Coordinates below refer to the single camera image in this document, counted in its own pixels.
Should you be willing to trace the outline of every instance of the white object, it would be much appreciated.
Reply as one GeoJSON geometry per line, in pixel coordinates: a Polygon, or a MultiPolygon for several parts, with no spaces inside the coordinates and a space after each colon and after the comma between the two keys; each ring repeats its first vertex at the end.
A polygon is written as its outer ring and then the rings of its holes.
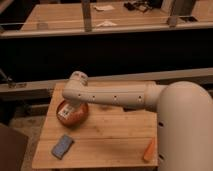
{"type": "Polygon", "coordinates": [[[104,22],[96,25],[96,27],[110,27],[110,26],[117,26],[117,24],[115,24],[109,20],[105,20],[104,22]]]}
{"type": "Polygon", "coordinates": [[[159,171],[213,170],[213,101],[203,88],[191,82],[90,87],[87,79],[74,72],[63,97],[157,111],[159,171]]]}
{"type": "Polygon", "coordinates": [[[114,10],[115,8],[112,5],[103,5],[103,6],[94,5],[94,9],[96,9],[97,11],[110,11],[114,10]]]}

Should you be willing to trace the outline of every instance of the small orange item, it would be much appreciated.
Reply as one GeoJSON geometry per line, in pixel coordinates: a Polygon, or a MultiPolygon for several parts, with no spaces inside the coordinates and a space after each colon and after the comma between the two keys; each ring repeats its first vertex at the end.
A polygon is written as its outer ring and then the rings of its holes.
{"type": "Polygon", "coordinates": [[[154,153],[155,153],[155,144],[156,144],[156,138],[152,138],[149,145],[147,146],[144,155],[143,155],[143,160],[146,162],[150,162],[153,157],[154,157],[154,153]]]}

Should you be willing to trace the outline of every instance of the paper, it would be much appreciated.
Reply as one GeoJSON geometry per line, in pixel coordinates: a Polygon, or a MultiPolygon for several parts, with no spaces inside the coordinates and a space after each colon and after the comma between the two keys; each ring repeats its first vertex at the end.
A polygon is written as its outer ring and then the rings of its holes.
{"type": "Polygon", "coordinates": [[[96,25],[97,27],[109,27],[109,26],[117,26],[117,24],[109,21],[109,20],[105,20],[104,22],[96,25]]]}
{"type": "Polygon", "coordinates": [[[115,8],[112,5],[103,5],[103,6],[94,6],[94,8],[97,11],[110,11],[110,10],[114,10],[115,8]]]}

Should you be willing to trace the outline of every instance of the wooden tabletop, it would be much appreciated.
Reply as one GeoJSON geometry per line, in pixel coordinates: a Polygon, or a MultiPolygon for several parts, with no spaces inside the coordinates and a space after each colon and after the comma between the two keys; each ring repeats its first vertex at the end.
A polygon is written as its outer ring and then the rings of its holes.
{"type": "MultiPolygon", "coordinates": [[[[90,82],[90,85],[133,83],[136,82],[90,82]]],[[[155,113],[124,112],[121,107],[89,104],[87,120],[77,128],[66,128],[56,118],[57,106],[63,101],[63,87],[64,83],[55,87],[33,159],[34,169],[157,166],[157,145],[153,160],[148,163],[142,160],[145,148],[157,136],[155,113]],[[64,134],[75,143],[59,160],[51,149],[64,134]]]]}
{"type": "MultiPolygon", "coordinates": [[[[146,13],[136,10],[128,11],[123,7],[123,3],[122,1],[91,3],[93,28],[105,20],[110,20],[117,24],[117,26],[123,27],[165,24],[169,17],[169,14],[163,12],[161,9],[154,9],[146,13]],[[112,5],[115,9],[98,12],[93,8],[94,5],[112,5]]],[[[199,22],[213,21],[213,1],[197,1],[192,15],[199,22]]],[[[83,29],[83,27],[81,3],[38,4],[27,18],[21,30],[83,29]]]]}

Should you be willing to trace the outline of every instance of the floor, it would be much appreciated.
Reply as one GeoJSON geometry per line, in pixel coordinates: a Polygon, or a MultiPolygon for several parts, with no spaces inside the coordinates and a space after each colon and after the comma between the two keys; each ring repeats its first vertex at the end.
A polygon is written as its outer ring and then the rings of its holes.
{"type": "MultiPolygon", "coordinates": [[[[29,137],[27,150],[21,171],[50,171],[50,170],[34,170],[31,168],[33,156],[40,137],[41,129],[45,120],[45,114],[48,105],[36,107],[28,111],[17,108],[14,118],[10,122],[10,127],[29,137]]],[[[102,169],[69,169],[69,171],[153,171],[153,168],[102,168],[102,169]]]]}

